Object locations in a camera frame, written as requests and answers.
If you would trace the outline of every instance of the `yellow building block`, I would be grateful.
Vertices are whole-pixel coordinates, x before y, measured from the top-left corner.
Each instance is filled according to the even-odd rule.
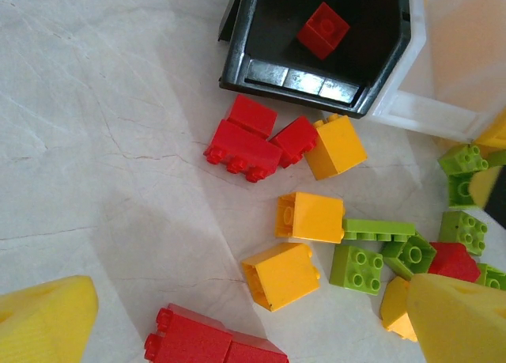
[[[81,361],[97,311],[95,288],[85,276],[0,296],[0,362]]]
[[[475,142],[484,146],[506,149],[506,108]]]
[[[331,115],[315,123],[316,147],[305,154],[317,180],[339,175],[367,160],[367,153],[348,116]]]
[[[415,274],[408,314],[428,363],[506,361],[506,292]]]
[[[399,334],[402,339],[416,342],[417,335],[407,312],[409,285],[409,282],[399,276],[389,282],[379,312],[383,320],[382,325],[387,331]]]
[[[319,288],[306,244],[281,243],[241,264],[253,300],[274,312]]]
[[[278,200],[274,234],[281,238],[293,236],[318,242],[341,243],[345,235],[342,228],[344,214],[345,207],[341,199],[299,191],[282,195]]]

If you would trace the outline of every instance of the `lime green brick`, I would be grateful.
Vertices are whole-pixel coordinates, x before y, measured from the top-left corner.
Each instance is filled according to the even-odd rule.
[[[383,256],[354,246],[336,245],[330,284],[377,295]]]
[[[488,286],[500,290],[506,290],[506,274],[488,264],[479,263],[478,269],[481,274],[476,281],[479,285]]]
[[[463,211],[447,211],[443,213],[438,241],[462,243],[470,254],[481,256],[487,231],[487,225],[475,217]]]
[[[345,240],[374,240],[405,242],[415,234],[413,223],[372,221],[368,219],[349,219],[342,222]]]
[[[399,276],[410,280],[429,271],[436,249],[419,233],[407,242],[387,242],[381,251],[384,262]]]
[[[481,157],[480,148],[471,145],[455,146],[438,161],[447,176],[479,172],[489,167],[487,160]]]

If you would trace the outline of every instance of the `building block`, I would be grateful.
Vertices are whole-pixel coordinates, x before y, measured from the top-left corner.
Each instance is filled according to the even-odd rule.
[[[329,283],[377,295],[381,287],[383,256],[354,246],[334,249]]]
[[[409,286],[410,283],[399,276],[389,282],[379,312],[382,325],[387,331],[399,334],[402,339],[416,342],[417,335],[414,333],[407,311]]]
[[[439,242],[462,243],[470,254],[481,256],[485,250],[485,234],[488,227],[463,211],[443,213]]]
[[[430,274],[457,278],[465,282],[476,282],[480,270],[461,243],[431,243],[437,253],[429,268]]]
[[[331,115],[315,123],[316,147],[305,154],[317,180],[336,176],[367,160],[367,153],[348,116]]]
[[[488,264],[478,263],[480,277],[476,280],[479,285],[500,290],[506,290],[506,273]]]
[[[416,232],[413,223],[350,219],[342,221],[345,240],[377,240],[379,242],[406,242]]]
[[[274,234],[278,238],[296,237],[318,242],[341,243],[345,213],[341,199],[295,192],[282,195]]]
[[[282,149],[279,165],[288,168],[302,159],[302,155],[316,147],[318,132],[308,118],[300,116],[274,136],[270,142]]]
[[[407,308],[429,363],[504,361],[506,293],[454,278],[415,274]]]
[[[436,249],[416,232],[406,242],[385,243],[381,255],[396,274],[410,280],[413,274],[423,274],[429,270]]]
[[[223,323],[169,304],[157,316],[157,333],[148,335],[144,358],[153,363],[223,363],[232,334]]]
[[[97,312],[95,288],[86,276],[0,296],[0,361],[80,362]]]
[[[223,163],[233,174],[243,172],[246,180],[256,183],[274,174],[282,151],[274,144],[222,120],[210,146],[204,152],[211,164]]]
[[[316,57],[324,60],[338,47],[349,25],[325,2],[312,14],[297,39]]]
[[[230,108],[227,120],[262,139],[267,139],[272,134],[277,117],[277,112],[239,94]]]
[[[266,339],[232,331],[224,363],[289,363],[285,353]]]
[[[319,288],[319,272],[306,244],[281,243],[243,260],[253,300],[274,312]]]

